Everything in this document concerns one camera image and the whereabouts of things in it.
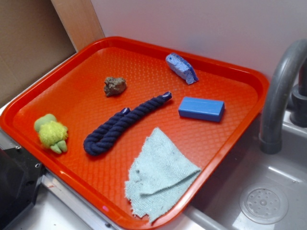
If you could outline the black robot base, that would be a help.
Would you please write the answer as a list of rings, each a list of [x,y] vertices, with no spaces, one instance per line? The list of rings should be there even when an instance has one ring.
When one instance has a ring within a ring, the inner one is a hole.
[[[0,228],[7,230],[36,203],[43,164],[22,147],[0,151]]]

